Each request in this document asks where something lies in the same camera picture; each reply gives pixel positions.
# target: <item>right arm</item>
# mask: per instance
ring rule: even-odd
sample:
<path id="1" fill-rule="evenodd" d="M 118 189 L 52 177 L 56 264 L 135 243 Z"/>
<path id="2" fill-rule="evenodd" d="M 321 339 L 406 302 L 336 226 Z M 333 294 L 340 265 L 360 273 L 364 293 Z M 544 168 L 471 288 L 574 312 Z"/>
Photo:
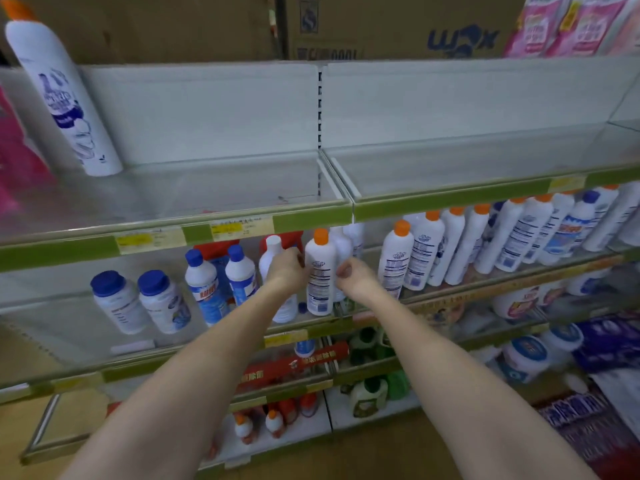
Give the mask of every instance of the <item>right arm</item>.
<path id="1" fill-rule="evenodd" d="M 345 261 L 337 286 L 368 307 L 387 332 L 466 480 L 597 480 L 523 398 L 400 304 L 362 261 Z"/>

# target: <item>white jar with blue lid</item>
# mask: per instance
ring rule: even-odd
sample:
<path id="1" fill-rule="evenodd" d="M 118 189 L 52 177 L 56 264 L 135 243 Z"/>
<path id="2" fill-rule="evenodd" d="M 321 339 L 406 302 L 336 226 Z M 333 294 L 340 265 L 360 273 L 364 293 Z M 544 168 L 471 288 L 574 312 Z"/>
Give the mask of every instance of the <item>white jar with blue lid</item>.
<path id="1" fill-rule="evenodd" d="M 580 348 L 584 335 L 578 325 L 570 323 L 550 328 L 540 334 L 540 341 L 547 347 L 551 368 L 562 371 L 572 363 L 572 352 Z"/>
<path id="2" fill-rule="evenodd" d="M 134 284 L 117 271 L 103 271 L 91 280 L 93 298 L 121 332 L 133 335 L 151 322 Z"/>
<path id="3" fill-rule="evenodd" d="M 258 290 L 255 279 L 255 263 L 244 255 L 240 244 L 229 247 L 229 263 L 225 268 L 236 305 L 240 306 Z"/>
<path id="4" fill-rule="evenodd" d="M 313 339 L 296 342 L 296 355 L 300 358 L 311 357 L 315 351 L 316 341 Z"/>
<path id="5" fill-rule="evenodd" d="M 510 341 L 497 361 L 508 382 L 522 384 L 531 382 L 550 364 L 547 348 L 532 335 Z"/>
<path id="6" fill-rule="evenodd" d="M 189 265 L 184 280 L 198 302 L 204 322 L 213 326 L 229 313 L 229 306 L 220 293 L 216 267 L 204 261 L 197 249 L 188 250 L 184 257 Z"/>
<path id="7" fill-rule="evenodd" d="M 159 269 L 143 273 L 138 278 L 140 302 L 149 312 L 158 330 L 175 333 L 191 321 L 191 312 L 178 286 Z"/>

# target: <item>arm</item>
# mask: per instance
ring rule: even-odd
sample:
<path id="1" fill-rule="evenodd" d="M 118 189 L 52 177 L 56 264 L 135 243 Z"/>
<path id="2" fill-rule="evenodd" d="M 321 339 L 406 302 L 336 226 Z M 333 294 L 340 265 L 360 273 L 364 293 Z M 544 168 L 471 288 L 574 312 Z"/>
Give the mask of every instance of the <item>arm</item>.
<path id="1" fill-rule="evenodd" d="M 300 259 L 295 248 L 277 255 L 265 285 L 144 382 L 61 479 L 193 478 L 271 319 L 308 281 Z"/>
<path id="2" fill-rule="evenodd" d="M 338 276 L 338 287 L 384 327 L 465 479 L 597 479 L 513 389 L 391 297 L 363 262 L 349 259 Z"/>

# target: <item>blue lid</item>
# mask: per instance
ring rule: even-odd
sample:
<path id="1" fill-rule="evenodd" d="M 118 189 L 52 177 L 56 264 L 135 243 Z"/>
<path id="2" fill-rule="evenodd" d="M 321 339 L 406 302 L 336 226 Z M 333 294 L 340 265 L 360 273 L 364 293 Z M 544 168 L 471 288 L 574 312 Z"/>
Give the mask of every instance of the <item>blue lid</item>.
<path id="1" fill-rule="evenodd" d="M 155 296 L 169 288 L 169 277 L 159 269 L 152 269 L 138 278 L 138 288 L 144 296 Z"/>
<path id="2" fill-rule="evenodd" d="M 187 254 L 184 255 L 187 258 L 187 263 L 191 267 L 198 267 L 204 261 L 202 259 L 202 253 L 199 249 L 190 249 L 187 251 Z"/>
<path id="3" fill-rule="evenodd" d="M 580 329 L 573 323 L 553 327 L 551 333 L 565 342 L 579 342 L 581 338 Z"/>
<path id="4" fill-rule="evenodd" d="M 542 362 L 547 359 L 547 348 L 535 337 L 525 336 L 511 341 L 517 353 L 530 360 Z"/>
<path id="5" fill-rule="evenodd" d="M 244 259 L 244 251 L 242 250 L 242 246 L 240 246 L 240 244 L 229 246 L 229 250 L 227 252 L 229 254 L 229 258 L 233 262 L 240 262 Z"/>
<path id="6" fill-rule="evenodd" d="M 600 193 L 595 190 L 587 190 L 582 196 L 582 201 L 587 203 L 595 203 L 596 200 L 600 197 Z"/>
<path id="7" fill-rule="evenodd" d="M 127 281 L 117 271 L 103 271 L 91 280 L 93 294 L 101 298 L 111 296 L 124 288 Z"/>

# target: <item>cardboard box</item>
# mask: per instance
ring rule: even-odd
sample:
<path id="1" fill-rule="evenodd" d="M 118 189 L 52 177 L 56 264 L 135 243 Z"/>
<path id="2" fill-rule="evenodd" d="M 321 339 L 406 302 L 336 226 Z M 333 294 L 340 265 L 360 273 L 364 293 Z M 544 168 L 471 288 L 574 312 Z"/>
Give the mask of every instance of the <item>cardboard box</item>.
<path id="1" fill-rule="evenodd" d="M 285 0 L 293 60 L 501 57 L 525 0 Z"/>
<path id="2" fill-rule="evenodd" d="M 22 1 L 78 64 L 277 58 L 267 0 Z M 4 25 L 6 15 L 0 16 Z M 4 36 L 0 39 L 6 58 L 16 64 Z"/>

